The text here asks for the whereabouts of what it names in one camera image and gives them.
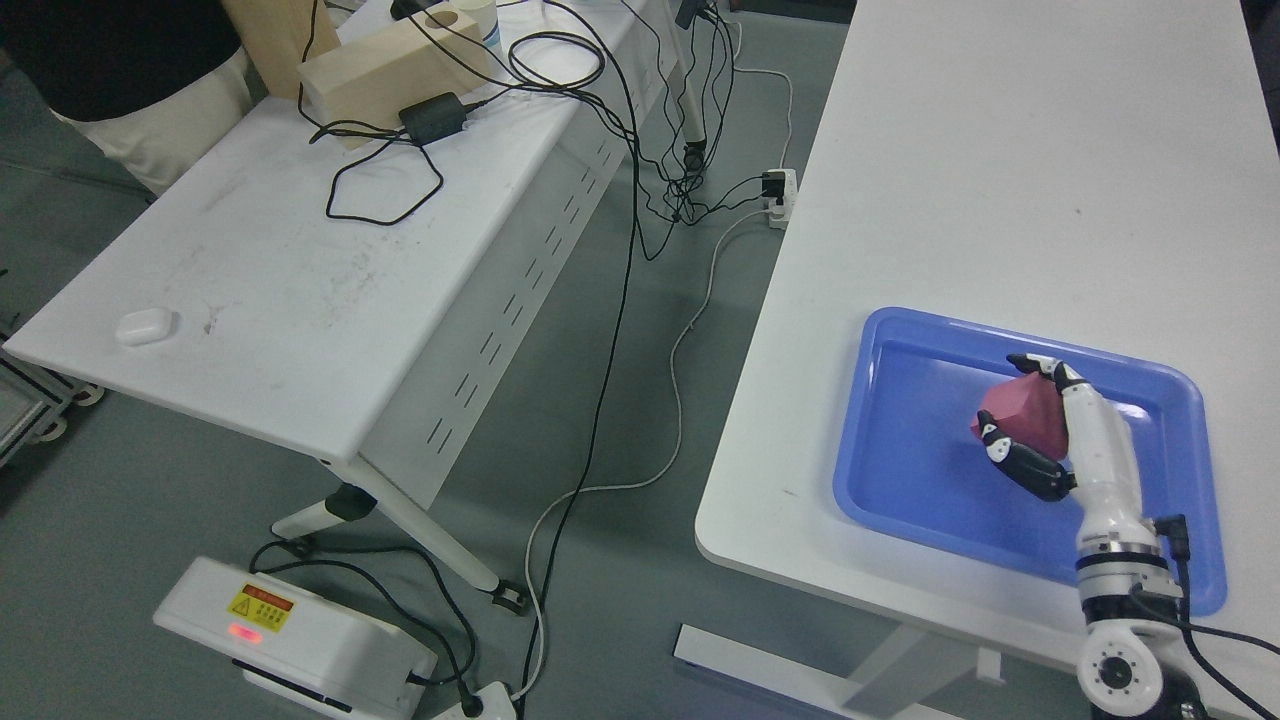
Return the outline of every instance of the yellow warning sticker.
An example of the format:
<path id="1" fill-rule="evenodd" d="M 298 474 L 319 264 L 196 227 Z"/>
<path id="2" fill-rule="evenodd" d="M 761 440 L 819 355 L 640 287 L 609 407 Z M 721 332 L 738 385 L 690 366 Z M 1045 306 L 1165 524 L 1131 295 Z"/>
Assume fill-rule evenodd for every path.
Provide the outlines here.
<path id="1" fill-rule="evenodd" d="M 232 615 L 273 633 L 280 632 L 292 610 L 293 602 L 255 585 L 244 585 L 241 592 L 236 593 L 236 600 L 227 606 L 227 611 Z"/>

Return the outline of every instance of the blue tray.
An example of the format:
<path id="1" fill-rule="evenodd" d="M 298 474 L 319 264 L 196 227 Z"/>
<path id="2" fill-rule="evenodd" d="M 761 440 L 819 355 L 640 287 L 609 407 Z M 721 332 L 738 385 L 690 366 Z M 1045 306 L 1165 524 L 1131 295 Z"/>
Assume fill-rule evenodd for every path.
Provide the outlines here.
<path id="1" fill-rule="evenodd" d="M 1011 352 L 1060 357 L 1133 428 L 1148 516 L 1183 512 L 1192 536 L 1192 610 L 1226 602 L 1208 436 L 1199 389 L 1155 363 L 883 307 L 863 328 L 836 461 L 840 507 L 868 528 L 1075 584 L 1071 500 L 1046 503 L 1005 478 L 969 430 L 983 395 L 1016 377 Z"/>

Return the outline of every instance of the white cable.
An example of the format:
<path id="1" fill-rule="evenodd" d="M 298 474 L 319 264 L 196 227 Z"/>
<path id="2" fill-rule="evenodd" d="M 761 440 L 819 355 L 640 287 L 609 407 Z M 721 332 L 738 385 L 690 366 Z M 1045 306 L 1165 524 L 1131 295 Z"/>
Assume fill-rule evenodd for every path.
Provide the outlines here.
<path id="1" fill-rule="evenodd" d="M 676 446 L 675 448 L 672 448 L 671 457 L 667 460 L 667 464 L 663 465 L 662 469 L 658 470 L 653 477 L 650 477 L 646 480 L 641 480 L 639 483 L 618 484 L 618 486 L 593 486 L 581 488 L 579 491 L 566 492 L 564 495 L 557 497 L 554 502 L 548 505 L 547 510 L 543 510 L 543 514 L 538 516 L 538 521 L 534 523 L 534 529 L 532 532 L 529 533 L 529 542 L 525 543 L 525 585 L 529 588 L 529 597 L 534 602 L 534 623 L 538 632 L 536 635 L 538 661 L 534 664 L 532 673 L 530 673 L 529 682 L 525 683 L 525 687 L 511 693 L 512 702 L 516 702 L 520 698 L 525 697 L 525 694 L 529 693 L 530 689 L 532 689 L 534 683 L 538 682 L 539 674 L 541 674 L 543 660 L 547 657 L 547 638 L 545 638 L 547 616 L 543 615 L 543 606 L 540 602 L 538 602 L 538 589 L 534 587 L 532 570 L 530 569 L 531 557 L 534 552 L 534 539 L 538 537 L 538 530 L 541 528 L 543 521 L 547 520 L 547 516 L 550 515 L 552 511 L 556 510 L 556 507 L 561 502 L 564 502 L 566 500 L 573 497 L 575 493 L 581 495 L 588 492 L 639 489 L 646 486 L 652 486 L 653 483 L 662 479 L 662 477 L 667 474 L 667 470 L 671 470 L 671 466 L 676 464 L 676 457 L 680 455 L 680 446 L 685 439 L 685 410 L 680 401 L 680 383 L 676 379 L 676 351 L 680 350 L 680 343 L 682 343 L 685 341 L 685 337 L 687 337 L 689 333 L 694 329 L 694 323 L 696 323 L 698 319 L 703 316 L 703 313 L 707 310 L 707 306 L 710 305 L 712 288 L 714 287 L 716 283 L 716 263 L 719 260 L 719 251 L 721 247 L 724 245 L 724 241 L 728 238 L 730 233 L 732 233 L 733 229 L 736 229 L 737 225 L 742 224 L 748 218 L 753 218 L 755 215 L 764 215 L 767 213 L 768 210 L 756 210 L 754 213 L 748 213 L 746 215 L 742 215 L 741 218 L 735 220 L 733 224 L 728 227 L 728 229 L 724 231 L 724 234 L 722 234 L 718 241 L 716 241 L 716 249 L 712 251 L 710 272 L 707 275 L 707 296 L 703 299 L 703 304 L 698 306 L 698 310 L 692 314 L 692 316 L 689 318 L 689 323 L 685 324 L 685 329 L 680 331 L 680 336 L 676 338 L 676 343 L 671 346 L 671 355 L 667 359 L 667 368 L 671 370 L 671 392 L 676 397 Z"/>
<path id="2" fill-rule="evenodd" d="M 739 73 L 750 73 L 758 76 L 774 76 L 787 81 L 787 140 L 782 143 L 782 159 L 778 160 L 778 168 L 787 167 L 787 147 L 791 146 L 791 105 L 795 101 L 795 86 L 791 85 L 791 76 L 780 70 L 765 70 L 760 68 L 740 68 L 737 67 L 737 55 L 742 51 L 742 23 L 724 20 L 722 22 L 727 26 L 737 26 L 737 47 L 733 49 L 733 70 Z"/>
<path id="3" fill-rule="evenodd" d="M 795 88 L 791 86 L 791 77 L 787 73 L 778 70 L 763 70 L 759 68 L 733 68 L 740 73 L 753 73 L 758 76 L 777 76 L 787 81 L 787 140 L 782 143 L 782 158 L 778 160 L 778 168 L 787 167 L 787 149 L 791 147 L 791 104 L 795 100 Z"/>

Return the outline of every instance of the white table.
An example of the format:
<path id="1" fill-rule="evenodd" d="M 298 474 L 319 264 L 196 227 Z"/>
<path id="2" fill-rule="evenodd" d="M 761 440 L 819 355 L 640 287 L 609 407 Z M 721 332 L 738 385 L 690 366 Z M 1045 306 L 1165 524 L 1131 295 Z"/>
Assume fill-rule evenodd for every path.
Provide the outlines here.
<path id="1" fill-rule="evenodd" d="M 370 0 L 339 35 L 389 23 L 388 6 Z M 577 9 L 623 67 L 643 118 L 662 101 L 664 77 L 682 82 L 684 73 L 668 4 L 631 6 L 655 31 L 620 3 Z M 590 37 L 541 3 L 503 9 L 499 27 L 508 46 L 547 28 Z M 561 81 L 594 63 L 564 45 L 526 49 L 522 58 Z M 590 90 L 627 117 L 616 72 Z M 495 92 L 485 86 L 463 101 Z M 444 188 L 385 228 L 325 218 L 334 172 L 371 147 L 307 145 L 311 133 L 292 102 L 260 104 L 5 348 L 315 456 L 472 585 L 497 591 L 497 575 L 425 509 L 625 143 L 584 104 L 509 92 L 429 147 Z M 394 218 L 433 181 L 416 149 L 397 147 L 343 177 L 335 211 Z M 150 307 L 178 314 L 174 333 L 137 347 L 116 342 L 120 318 Z M 338 521 L 324 516 L 314 506 L 291 527 Z"/>
<path id="2" fill-rule="evenodd" d="M 836 505 L 861 325 L 890 305 L 1187 373 L 1229 580 L 1203 620 L 1277 639 L 1280 163 L 1236 3 L 859 3 L 699 507 L 714 562 L 1068 669 L 1074 587 Z M 705 664 L 732 655 L 701 641 Z M 1274 659 L 1204 644 L 1280 707 Z M 722 669 L 773 678 L 751 662 Z M 1208 706 L 1251 716 L 1199 680 Z M 774 689 L 847 689 L 823 683 Z"/>

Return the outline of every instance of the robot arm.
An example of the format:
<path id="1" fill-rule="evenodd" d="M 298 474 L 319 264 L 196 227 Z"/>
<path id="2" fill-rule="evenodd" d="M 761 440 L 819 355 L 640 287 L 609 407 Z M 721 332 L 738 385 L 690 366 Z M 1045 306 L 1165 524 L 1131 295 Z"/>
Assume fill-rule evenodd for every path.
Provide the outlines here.
<path id="1" fill-rule="evenodd" d="M 1194 682 L 1170 652 L 1178 629 L 1152 620 L 1130 597 L 1140 584 L 1148 605 L 1178 616 L 1183 592 L 1161 556 L 1155 527 L 1142 516 L 1129 425 L 1066 363 L 1042 355 L 1010 355 L 1009 361 L 1053 382 L 1062 398 L 1071 470 L 1009 437 L 986 410 L 978 411 L 982 441 L 992 464 L 1019 486 L 1044 501 L 1069 495 L 1084 509 L 1075 568 L 1089 634 L 1076 679 L 1093 705 L 1093 719 L 1207 719 Z"/>

